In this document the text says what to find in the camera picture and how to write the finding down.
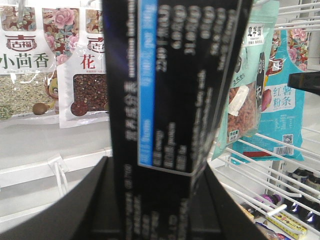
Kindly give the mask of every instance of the barcode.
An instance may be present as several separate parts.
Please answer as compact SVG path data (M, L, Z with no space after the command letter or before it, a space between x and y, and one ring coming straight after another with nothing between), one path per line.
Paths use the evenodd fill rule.
M274 147L273 152L275 154L278 154L280 156L283 155L293 155L294 154L294 149L289 146L279 146L279 147Z

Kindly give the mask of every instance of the white shelf edge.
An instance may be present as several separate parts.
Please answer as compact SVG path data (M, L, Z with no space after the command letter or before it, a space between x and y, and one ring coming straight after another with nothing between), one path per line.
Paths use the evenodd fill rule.
M104 156L112 156L111 147L63 157L63 161L68 167L68 172L73 172L94 167ZM10 167L0 170L0 188L48 178L54 175L47 161Z

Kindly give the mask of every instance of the pink flower pattern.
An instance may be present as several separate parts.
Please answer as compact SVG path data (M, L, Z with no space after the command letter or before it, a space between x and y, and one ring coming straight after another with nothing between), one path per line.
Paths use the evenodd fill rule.
M292 63L302 71L306 71L308 66L308 41L306 31L302 28L289 30L287 46L287 51Z
M307 71L307 64L300 63L298 68L305 72L305 71Z
M46 42L48 43L50 49L52 51L55 50L55 37L52 35L47 35L46 33L44 34L44 38L46 40Z
M58 29L63 29L65 25L72 25L74 20L75 14L70 8L60 8L53 12L53 22Z
M69 57L65 54L60 54L59 56L56 56L56 64L60 65L65 63L67 60L69 59Z
M75 36L70 36L69 38L68 38L68 40L69 40L69 47L70 47L70 50L71 51L74 51L75 49L76 49L76 47L77 47L77 43L78 43L78 41L79 41L79 35L78 34L76 34Z
M289 48L288 49L288 54L289 54L289 57L291 59L291 61L293 63L295 63L297 61L297 57L298 57L298 54L297 54L297 49L295 48Z

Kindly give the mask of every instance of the bottle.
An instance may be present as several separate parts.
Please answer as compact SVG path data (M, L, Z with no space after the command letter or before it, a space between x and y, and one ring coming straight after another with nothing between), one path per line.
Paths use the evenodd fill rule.
M261 197L255 197L254 199L258 200L259 202L269 205L268 203L273 203L274 205L277 205L281 201L281 197L278 194L269 195L269 194L262 194ZM243 203L241 206L246 209L249 213L253 215L253 218L259 218L263 216L261 212L256 210L254 207L251 207L249 204Z
M318 212L320 212L320 204L317 205L317 209ZM315 220L314 220L314 228L318 231L320 231L320 216L316 215L315 216Z
M315 173L311 174L306 180L305 184L317 191L320 191L320 176L316 175ZM306 190L305 193L314 198L318 197L318 194L308 190ZM309 208L315 209L315 210L317 210L319 207L319 204L317 202L313 201L311 198L307 196L303 198L302 203L308 206ZM314 214L312 211L309 211L303 207L299 212L299 218L307 224L314 224L316 221L316 217L317 217L316 214Z
M266 205L268 205L268 202L273 203L274 205L277 205L281 201L281 197L278 194L273 194L273 195L262 194L260 196L264 199L260 199L258 197L255 197L255 199Z
M299 167L294 172L290 172L288 174L288 176L293 178L294 180L297 180L298 182L300 182L302 184L305 184L306 180L309 177L309 174L305 169ZM294 184L293 182L288 181L288 184L293 186L295 189L298 189L300 191L304 191L303 187L300 187L299 185ZM294 191L292 191L288 187L286 188L286 191L289 192L289 193L294 193ZM300 198L300 197L292 197L292 199L296 200L297 202L301 202L303 200L303 196L302 196L302 198ZM297 203L292 202L292 201L290 201L288 199L284 199L283 203L285 205L287 205L287 207L286 207L286 211L287 212L289 212L291 214L299 214L301 207Z

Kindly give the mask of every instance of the sweet potato noodle package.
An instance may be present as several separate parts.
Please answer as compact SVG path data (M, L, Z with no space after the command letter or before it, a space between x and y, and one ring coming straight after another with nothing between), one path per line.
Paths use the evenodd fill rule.
M186 239L251 3L103 2L124 239Z
M221 155L227 145L242 136L258 131L263 84L268 68L274 26L279 2L271 0L253 7L243 36L243 43L234 69L229 98L224 107L213 159Z
M57 8L55 31L61 128L97 123L107 115L105 42L101 9Z
M307 70L308 48L306 32L301 29L275 31L269 57L267 81L262 94L262 114L258 133L287 145L259 136L244 137L253 145L274 154L303 160L302 154L290 145L302 144L302 119L305 92L288 86L289 75ZM236 142L233 149L255 160L279 160L269 152Z
M1 4L0 15L0 128L58 123L56 60L41 6Z

